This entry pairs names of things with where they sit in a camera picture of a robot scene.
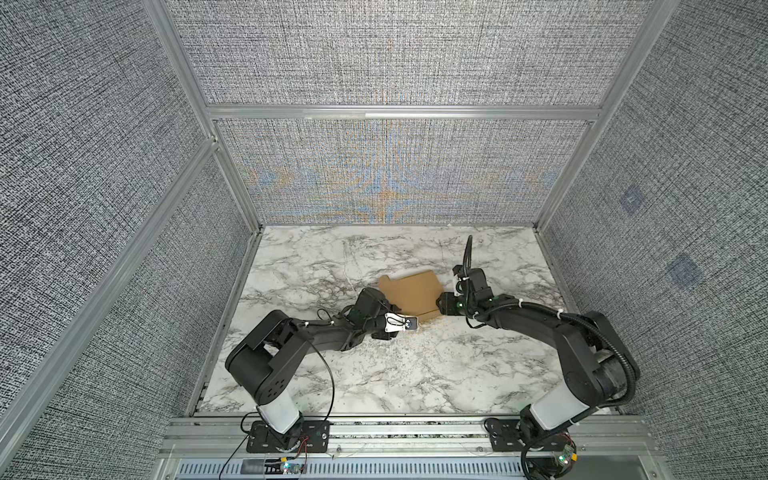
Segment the brown cardboard box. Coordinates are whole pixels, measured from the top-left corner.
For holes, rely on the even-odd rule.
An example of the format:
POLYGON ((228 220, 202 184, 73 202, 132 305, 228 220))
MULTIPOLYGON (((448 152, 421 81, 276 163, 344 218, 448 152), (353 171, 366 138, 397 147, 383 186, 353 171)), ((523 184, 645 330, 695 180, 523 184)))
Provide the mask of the brown cardboard box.
POLYGON ((378 287, 403 315, 417 317, 420 322, 441 316, 437 300, 444 287, 432 270, 397 279, 384 275, 378 279, 378 287))

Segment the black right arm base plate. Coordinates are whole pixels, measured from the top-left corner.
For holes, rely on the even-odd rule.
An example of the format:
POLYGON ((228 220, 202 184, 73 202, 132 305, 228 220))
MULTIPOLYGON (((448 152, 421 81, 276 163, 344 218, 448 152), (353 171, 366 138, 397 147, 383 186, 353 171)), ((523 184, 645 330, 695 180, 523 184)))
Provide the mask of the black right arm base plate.
POLYGON ((558 452, 569 458, 577 452, 576 443, 565 426, 553 430, 540 428, 532 418, 486 418, 483 428, 494 452, 558 452))

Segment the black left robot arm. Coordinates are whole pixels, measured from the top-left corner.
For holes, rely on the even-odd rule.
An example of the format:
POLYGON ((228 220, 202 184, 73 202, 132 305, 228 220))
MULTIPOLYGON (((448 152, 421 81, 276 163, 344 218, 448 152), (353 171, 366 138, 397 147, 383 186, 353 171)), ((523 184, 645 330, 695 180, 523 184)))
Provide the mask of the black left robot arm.
POLYGON ((418 328, 384 293, 366 287, 356 302, 338 313, 308 321, 270 312, 229 353, 225 368, 256 404, 259 420, 249 428, 251 453, 320 451, 319 437, 329 417, 307 420, 288 391, 298 367, 309 354, 346 352, 366 338, 389 341, 401 331, 418 328))

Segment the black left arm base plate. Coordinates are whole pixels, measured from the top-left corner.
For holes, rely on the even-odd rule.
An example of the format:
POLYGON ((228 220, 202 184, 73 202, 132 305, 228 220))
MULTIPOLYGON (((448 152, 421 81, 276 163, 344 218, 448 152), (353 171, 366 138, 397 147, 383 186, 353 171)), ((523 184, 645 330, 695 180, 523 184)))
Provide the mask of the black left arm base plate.
POLYGON ((297 455, 299 451, 326 453, 330 440, 332 423, 303 420, 286 433, 278 433, 264 422, 254 422, 248 434, 246 452, 270 455, 297 455))

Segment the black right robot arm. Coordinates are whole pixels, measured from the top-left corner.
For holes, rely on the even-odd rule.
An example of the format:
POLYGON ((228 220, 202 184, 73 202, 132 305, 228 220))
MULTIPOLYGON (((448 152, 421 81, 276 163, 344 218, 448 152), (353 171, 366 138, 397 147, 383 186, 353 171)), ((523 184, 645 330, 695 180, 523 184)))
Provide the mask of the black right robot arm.
POLYGON ((640 369, 610 321, 599 312, 563 312, 508 294, 496 295, 483 270, 453 269, 456 285, 436 299, 441 314, 473 328, 523 334, 556 350, 562 381, 519 414, 514 438, 537 447, 603 408, 634 399, 640 369))

